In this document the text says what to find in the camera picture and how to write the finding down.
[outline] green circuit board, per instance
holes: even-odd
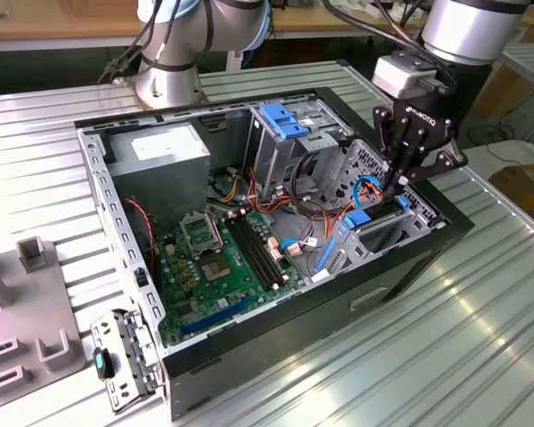
[[[162,286],[159,294],[166,310],[159,331],[166,344],[174,345],[221,325],[232,318],[225,317],[226,310],[235,310],[239,315],[247,313],[304,286],[295,267],[284,259],[274,263],[279,272],[288,277],[288,281],[277,290],[263,290],[224,221],[214,221],[223,241],[222,250],[202,254],[198,259],[192,258],[190,246],[180,227],[156,238],[161,254],[159,268]],[[254,228],[257,238],[263,243],[263,250],[268,254],[270,248],[264,241],[271,237],[271,232],[261,215],[249,213],[244,221]],[[192,244],[195,240],[201,243],[210,238],[206,230],[192,228],[187,231]],[[206,274],[217,278],[209,280]],[[202,319],[209,321],[213,315],[221,318],[198,331],[185,334],[187,326],[193,326]]]

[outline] wooden workbench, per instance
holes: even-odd
[[[0,40],[136,36],[141,27],[135,15],[78,17],[68,0],[0,0],[0,11],[11,14],[9,18],[0,20]],[[372,24],[387,25],[365,12],[352,15]],[[322,4],[312,8],[275,9],[273,25],[276,33],[353,30],[328,13]]]

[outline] blue pcie slot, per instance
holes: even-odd
[[[182,333],[182,335],[191,334],[193,332],[199,331],[200,329],[204,329],[207,326],[213,325],[214,323],[217,323],[220,320],[230,318],[234,314],[238,314],[240,311],[242,311],[249,300],[251,300],[251,296],[248,296],[246,299],[241,300],[240,302],[236,302],[230,307],[226,307],[225,309],[220,310],[217,313],[211,314],[207,318],[202,318],[197,322],[191,323],[187,326],[183,326],[180,329],[180,332]]]

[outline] cardboard box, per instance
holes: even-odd
[[[534,219],[534,165],[507,166],[489,182]]]
[[[77,16],[136,17],[137,0],[70,0]]]

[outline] yellow cable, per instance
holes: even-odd
[[[235,193],[236,193],[236,190],[238,188],[238,181],[239,181],[239,177],[236,175],[233,178],[233,185],[231,186],[230,194],[228,194],[226,197],[221,199],[220,202],[227,203],[227,202],[231,201],[235,197]]]

